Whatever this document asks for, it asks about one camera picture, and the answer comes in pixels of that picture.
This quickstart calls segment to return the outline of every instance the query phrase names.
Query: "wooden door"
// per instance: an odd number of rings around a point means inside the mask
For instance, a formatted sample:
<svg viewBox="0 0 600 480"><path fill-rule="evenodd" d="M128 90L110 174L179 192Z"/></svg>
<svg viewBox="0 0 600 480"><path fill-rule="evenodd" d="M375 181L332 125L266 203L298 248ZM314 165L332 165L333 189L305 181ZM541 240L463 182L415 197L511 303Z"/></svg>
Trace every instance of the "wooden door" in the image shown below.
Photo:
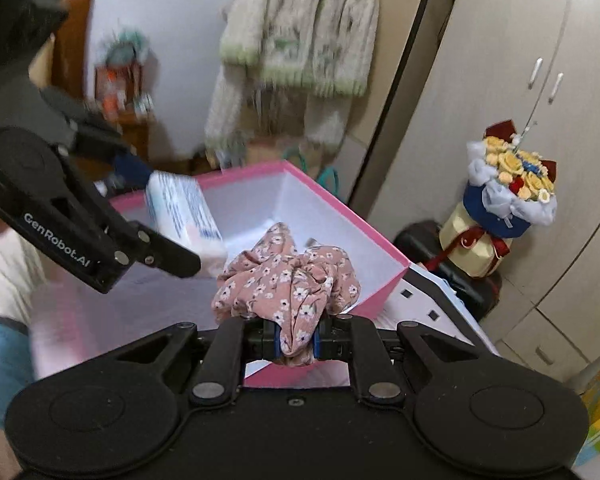
<svg viewBox="0 0 600 480"><path fill-rule="evenodd" d="M549 104L560 73L564 76ZM557 217L550 227L533 226L517 240L500 272L537 304L600 224L600 0L571 0L564 35L532 120L538 125L523 145L558 163ZM587 276L594 279L591 273Z"/></svg>
<svg viewBox="0 0 600 480"><path fill-rule="evenodd" d="M523 128L558 42L567 0L456 0L404 140L370 214L388 238L444 221L467 178L466 142L490 124ZM536 59L544 59L533 88Z"/></svg>

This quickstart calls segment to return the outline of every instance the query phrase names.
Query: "wardrobe door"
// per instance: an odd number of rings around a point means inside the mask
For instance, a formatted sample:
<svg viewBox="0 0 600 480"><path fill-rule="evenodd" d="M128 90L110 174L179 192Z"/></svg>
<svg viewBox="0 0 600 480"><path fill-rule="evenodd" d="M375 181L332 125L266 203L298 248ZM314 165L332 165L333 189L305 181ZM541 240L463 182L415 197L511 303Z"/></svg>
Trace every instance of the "wardrobe door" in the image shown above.
<svg viewBox="0 0 600 480"><path fill-rule="evenodd" d="M571 379L588 364L536 309L503 342L530 368L558 381Z"/></svg>
<svg viewBox="0 0 600 480"><path fill-rule="evenodd" d="M570 7L532 118L538 125L523 141L524 148L558 163L556 220L551 227L529 229L500 267L533 303L560 279L600 224L600 0L571 0Z"/></svg>
<svg viewBox="0 0 600 480"><path fill-rule="evenodd" d="M600 229L573 267L538 305L590 361L600 355Z"/></svg>
<svg viewBox="0 0 600 480"><path fill-rule="evenodd" d="M369 221L388 238L444 221L467 179L466 142L522 129L538 100L567 0L456 0L440 50ZM536 60L542 63L529 89Z"/></svg>

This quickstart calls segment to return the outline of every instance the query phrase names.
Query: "blue sleeve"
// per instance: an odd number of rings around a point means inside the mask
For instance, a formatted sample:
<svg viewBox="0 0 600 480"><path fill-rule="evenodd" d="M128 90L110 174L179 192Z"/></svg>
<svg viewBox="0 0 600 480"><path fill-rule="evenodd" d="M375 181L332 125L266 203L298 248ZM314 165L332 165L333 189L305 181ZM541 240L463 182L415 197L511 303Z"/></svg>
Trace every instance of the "blue sleeve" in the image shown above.
<svg viewBox="0 0 600 480"><path fill-rule="evenodd" d="M0 428L11 399L34 381L29 336L0 323Z"/></svg>

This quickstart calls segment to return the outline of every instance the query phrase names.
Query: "person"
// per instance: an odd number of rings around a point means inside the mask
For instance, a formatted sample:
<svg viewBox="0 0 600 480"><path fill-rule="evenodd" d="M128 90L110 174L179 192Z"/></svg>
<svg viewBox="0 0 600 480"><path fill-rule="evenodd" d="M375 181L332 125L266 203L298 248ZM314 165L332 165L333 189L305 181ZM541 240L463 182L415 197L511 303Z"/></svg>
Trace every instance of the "person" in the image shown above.
<svg viewBox="0 0 600 480"><path fill-rule="evenodd" d="M13 397L34 381L29 347L32 295L53 265L0 220L0 429Z"/></svg>

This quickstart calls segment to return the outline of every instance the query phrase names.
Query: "pink floral cloth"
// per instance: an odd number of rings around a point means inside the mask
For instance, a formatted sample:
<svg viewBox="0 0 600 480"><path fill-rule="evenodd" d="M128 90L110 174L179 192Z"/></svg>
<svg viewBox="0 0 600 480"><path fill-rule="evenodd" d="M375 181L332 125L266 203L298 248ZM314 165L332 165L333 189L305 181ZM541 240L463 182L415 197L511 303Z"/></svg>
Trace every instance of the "pink floral cloth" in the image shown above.
<svg viewBox="0 0 600 480"><path fill-rule="evenodd" d="M298 254L288 227L275 224L251 251L241 252L218 277L212 308L221 322L254 312L280 326L282 364L314 361L310 344L326 308L338 314L360 296L347 253L330 246Z"/></svg>

